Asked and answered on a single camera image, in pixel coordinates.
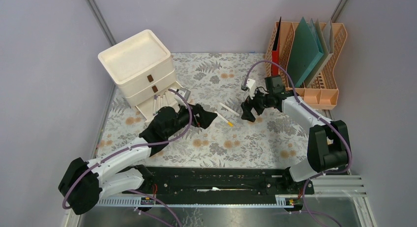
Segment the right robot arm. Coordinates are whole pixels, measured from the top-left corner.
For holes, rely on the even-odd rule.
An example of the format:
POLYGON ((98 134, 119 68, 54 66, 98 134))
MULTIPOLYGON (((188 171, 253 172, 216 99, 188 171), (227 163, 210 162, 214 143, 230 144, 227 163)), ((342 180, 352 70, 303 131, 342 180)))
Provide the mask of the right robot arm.
POLYGON ((261 115, 274 108, 291 117, 308 133, 307 155, 304 160, 287 168, 282 180, 284 191, 293 194, 302 181, 324 171, 348 164, 348 131, 346 124, 317 114, 294 90, 286 90, 280 76, 266 77, 266 92, 261 92, 253 79, 246 79, 242 90, 249 95, 241 104, 243 120, 255 121, 253 111, 261 115))

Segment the teal file folder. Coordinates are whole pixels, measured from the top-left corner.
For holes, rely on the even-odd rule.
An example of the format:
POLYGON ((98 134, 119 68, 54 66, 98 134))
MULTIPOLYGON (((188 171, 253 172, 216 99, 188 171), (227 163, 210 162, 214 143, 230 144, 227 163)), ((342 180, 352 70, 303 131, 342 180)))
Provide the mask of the teal file folder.
POLYGON ((295 36, 289 57, 287 72, 299 88, 314 67, 313 60, 318 56, 316 38, 313 36, 315 28, 309 28, 309 22, 302 18, 295 30, 295 36))

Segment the purple capped white marker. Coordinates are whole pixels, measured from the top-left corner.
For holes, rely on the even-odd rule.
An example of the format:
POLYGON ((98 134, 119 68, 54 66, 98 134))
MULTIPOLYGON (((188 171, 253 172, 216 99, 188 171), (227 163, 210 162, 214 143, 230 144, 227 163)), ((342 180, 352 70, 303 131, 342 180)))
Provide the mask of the purple capped white marker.
POLYGON ((154 95, 154 98, 153 98, 153 107, 152 107, 152 110, 153 110, 152 114, 153 115, 156 115, 157 106, 158 106, 157 99, 158 99, 158 96, 157 95, 154 95))

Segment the red file folder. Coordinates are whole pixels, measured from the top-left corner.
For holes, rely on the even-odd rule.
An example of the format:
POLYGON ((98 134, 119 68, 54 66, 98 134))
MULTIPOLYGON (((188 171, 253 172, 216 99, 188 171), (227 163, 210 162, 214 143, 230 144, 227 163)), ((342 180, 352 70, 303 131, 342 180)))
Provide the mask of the red file folder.
MULTIPOLYGON (((281 28, 281 17, 276 23, 276 32, 273 39, 273 46, 271 50, 271 60, 275 64, 279 64, 279 49, 280 49, 280 28, 281 28)), ((279 74, 279 67, 275 64, 271 65, 271 75, 277 76, 279 74)))

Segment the cream drawer unit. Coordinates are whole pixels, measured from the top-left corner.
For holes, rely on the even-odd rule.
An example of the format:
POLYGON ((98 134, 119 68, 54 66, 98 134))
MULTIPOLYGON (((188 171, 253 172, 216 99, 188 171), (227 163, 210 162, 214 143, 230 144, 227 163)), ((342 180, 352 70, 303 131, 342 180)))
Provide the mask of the cream drawer unit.
MULTIPOLYGON (((130 107, 137 109, 147 123, 154 118, 154 95, 182 87, 171 52, 150 29, 100 52, 98 59, 130 107)), ((170 105, 166 100, 165 105, 177 108, 174 94, 169 93, 170 105)))

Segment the beige file folder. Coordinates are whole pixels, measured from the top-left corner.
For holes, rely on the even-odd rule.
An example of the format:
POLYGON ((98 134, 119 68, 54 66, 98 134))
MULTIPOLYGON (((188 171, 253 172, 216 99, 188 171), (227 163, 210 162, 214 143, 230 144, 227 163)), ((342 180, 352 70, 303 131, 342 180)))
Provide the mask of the beige file folder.
POLYGON ((313 22, 313 19, 311 19, 309 23, 309 28, 312 30, 312 27, 315 28, 313 36, 316 38, 316 44, 319 54, 317 57, 314 58, 314 67, 312 68, 309 75, 306 77, 304 81, 304 85, 307 88, 313 86, 314 81, 316 80, 318 75, 323 71, 325 65, 334 53, 334 36, 331 20, 329 20, 327 23, 324 24, 323 27, 321 27, 319 19, 317 19, 315 22, 313 22))

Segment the teal capped white marker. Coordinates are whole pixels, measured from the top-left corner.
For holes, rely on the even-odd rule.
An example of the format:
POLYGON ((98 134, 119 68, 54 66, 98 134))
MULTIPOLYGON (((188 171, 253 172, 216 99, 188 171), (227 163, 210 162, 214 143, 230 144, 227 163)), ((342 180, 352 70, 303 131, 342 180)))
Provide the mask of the teal capped white marker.
POLYGON ((170 105, 170 93, 169 92, 165 92, 165 100, 167 105, 170 105))

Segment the yellow capped white marker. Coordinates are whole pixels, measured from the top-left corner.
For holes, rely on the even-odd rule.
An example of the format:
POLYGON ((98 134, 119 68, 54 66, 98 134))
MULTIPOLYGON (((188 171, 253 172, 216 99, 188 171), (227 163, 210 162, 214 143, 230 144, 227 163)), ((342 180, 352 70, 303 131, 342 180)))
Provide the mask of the yellow capped white marker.
POLYGON ((230 122, 230 121, 228 121, 225 117, 223 117, 219 112, 217 112, 217 111, 215 111, 215 113, 217 114, 217 116, 222 120, 222 121, 224 121, 225 123, 227 123, 229 126, 231 126, 231 127, 233 127, 234 125, 230 122))

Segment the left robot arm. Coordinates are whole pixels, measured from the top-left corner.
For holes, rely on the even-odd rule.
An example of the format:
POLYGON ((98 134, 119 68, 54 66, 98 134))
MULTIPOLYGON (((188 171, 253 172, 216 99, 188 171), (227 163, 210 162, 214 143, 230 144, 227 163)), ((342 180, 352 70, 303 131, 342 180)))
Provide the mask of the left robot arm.
POLYGON ((216 118, 217 113, 204 110, 200 104, 180 106, 178 112, 172 107, 161 108, 148 127, 125 147, 105 157, 88 161, 79 157, 71 161, 58 185, 64 197, 62 207, 81 215, 113 194, 135 189, 147 193, 152 188, 152 179, 138 169, 123 169, 163 150, 175 141, 173 135, 179 130, 182 133, 176 139, 184 136, 191 126, 207 129, 216 118))

